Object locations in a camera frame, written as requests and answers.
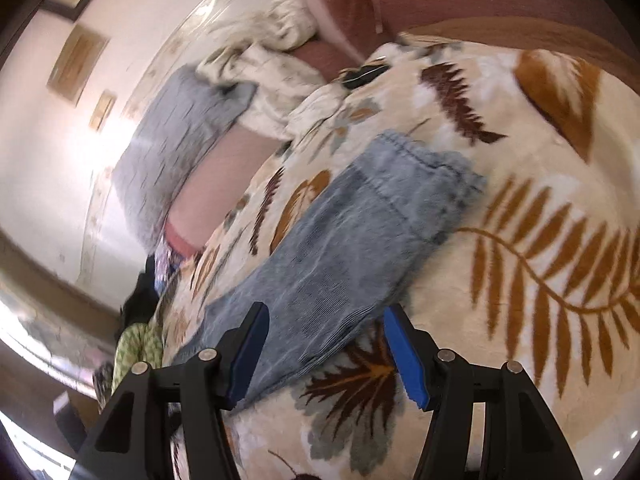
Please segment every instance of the gray textured cushion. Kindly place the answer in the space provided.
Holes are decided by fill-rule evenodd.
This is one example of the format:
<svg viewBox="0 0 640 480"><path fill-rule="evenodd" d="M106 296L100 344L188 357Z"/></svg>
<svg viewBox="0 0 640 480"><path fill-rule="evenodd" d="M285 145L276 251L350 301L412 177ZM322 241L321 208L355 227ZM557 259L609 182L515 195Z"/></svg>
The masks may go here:
<svg viewBox="0 0 640 480"><path fill-rule="evenodd" d="M147 253L200 159L244 112L255 85L211 86L194 67L175 71L149 107L113 170L112 182L129 229Z"/></svg>

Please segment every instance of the blue gripper pad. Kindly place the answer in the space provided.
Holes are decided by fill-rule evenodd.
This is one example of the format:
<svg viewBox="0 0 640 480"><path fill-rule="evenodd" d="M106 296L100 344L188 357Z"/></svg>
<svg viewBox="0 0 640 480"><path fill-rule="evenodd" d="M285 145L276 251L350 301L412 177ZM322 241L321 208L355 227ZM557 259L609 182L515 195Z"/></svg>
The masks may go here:
<svg viewBox="0 0 640 480"><path fill-rule="evenodd" d="M401 321L391 308L386 307L383 321L386 342L394 356L406 394L418 405L418 408L424 410L429 403L429 394L424 386L424 368L418 359L418 354L409 341Z"/></svg>
<svg viewBox="0 0 640 480"><path fill-rule="evenodd" d="M264 303L256 301L249 309L239 328L240 332L245 330L246 336L231 365L232 380L227 397L234 403L244 399L269 333L269 309Z"/></svg>

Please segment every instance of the pillow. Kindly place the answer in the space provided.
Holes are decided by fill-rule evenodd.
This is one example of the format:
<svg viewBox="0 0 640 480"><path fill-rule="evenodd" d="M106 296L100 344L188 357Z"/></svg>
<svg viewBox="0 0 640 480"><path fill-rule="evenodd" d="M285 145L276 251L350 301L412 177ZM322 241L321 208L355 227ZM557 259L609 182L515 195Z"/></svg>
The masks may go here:
<svg viewBox="0 0 640 480"><path fill-rule="evenodd" d="M322 40L309 40L290 54L318 70L327 82L337 78L340 70L353 66L349 56L335 45Z"/></svg>
<svg viewBox="0 0 640 480"><path fill-rule="evenodd" d="M176 70L140 121L111 174L127 226L147 254L200 159L244 112L255 85L211 86L192 66Z"/></svg>
<svg viewBox="0 0 640 480"><path fill-rule="evenodd" d="M171 204L165 236L172 248L182 254L185 248L203 247L256 171L281 145L281 140L234 124L191 172Z"/></svg>
<svg viewBox="0 0 640 480"><path fill-rule="evenodd" d="M322 40L333 43L358 65L391 41L378 0L306 0Z"/></svg>

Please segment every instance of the metal screw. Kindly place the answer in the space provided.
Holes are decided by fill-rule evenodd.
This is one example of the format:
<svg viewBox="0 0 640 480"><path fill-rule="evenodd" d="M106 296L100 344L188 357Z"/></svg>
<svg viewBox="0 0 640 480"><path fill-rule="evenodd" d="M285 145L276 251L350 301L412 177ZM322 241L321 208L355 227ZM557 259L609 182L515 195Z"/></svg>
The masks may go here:
<svg viewBox="0 0 640 480"><path fill-rule="evenodd" d="M198 353L198 357L201 361L211 361L212 359L215 359L217 355L218 352L215 348L205 348L204 350L200 350Z"/></svg>
<svg viewBox="0 0 640 480"><path fill-rule="evenodd" d="M447 350L446 348L438 352L438 359L446 363L452 362L453 359L455 358L456 358L456 355L453 353L453 351Z"/></svg>
<svg viewBox="0 0 640 480"><path fill-rule="evenodd" d="M136 375L142 375L149 368L149 365L144 361L138 361L131 367L131 371Z"/></svg>
<svg viewBox="0 0 640 480"><path fill-rule="evenodd" d="M507 361L507 370L512 374L519 374L523 368L522 365L517 361Z"/></svg>

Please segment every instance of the bed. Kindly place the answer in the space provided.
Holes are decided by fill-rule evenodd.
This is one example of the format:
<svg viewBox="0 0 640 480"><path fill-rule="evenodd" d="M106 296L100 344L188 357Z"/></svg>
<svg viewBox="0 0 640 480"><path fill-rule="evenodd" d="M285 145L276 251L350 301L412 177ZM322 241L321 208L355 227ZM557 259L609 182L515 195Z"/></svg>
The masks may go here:
<svg viewBox="0 0 640 480"><path fill-rule="evenodd" d="M640 426L635 68L620 70L625 84L599 67L602 46L577 57L421 32L368 53L391 65L372 82L350 92L329 83L295 110L290 142L265 157L161 298L152 323L162 364L196 333L205 307L263 264L323 189L393 129L462 153L487 180L401 298L412 323L470 362L521 362L583 476L613 478ZM225 427L244 478L411 478L429 420L406 398L374 322ZM481 437L477 406L470 468ZM180 430L173 451L185 479Z"/></svg>

